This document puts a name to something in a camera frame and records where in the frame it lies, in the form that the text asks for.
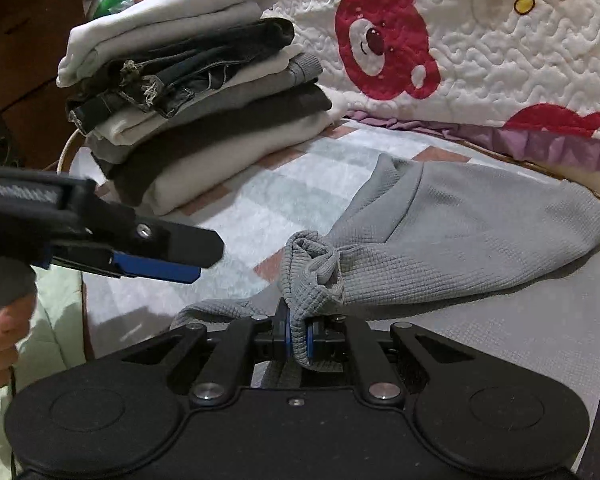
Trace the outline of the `person's left hand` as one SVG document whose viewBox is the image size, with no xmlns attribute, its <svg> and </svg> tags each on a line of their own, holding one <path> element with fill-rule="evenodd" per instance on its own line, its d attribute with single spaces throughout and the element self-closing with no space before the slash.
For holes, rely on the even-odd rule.
<svg viewBox="0 0 600 480">
<path fill-rule="evenodd" d="M 30 332 L 36 295 L 29 294 L 0 310 L 0 388 L 9 383 L 9 369 L 18 360 L 17 344 Z"/>
</svg>

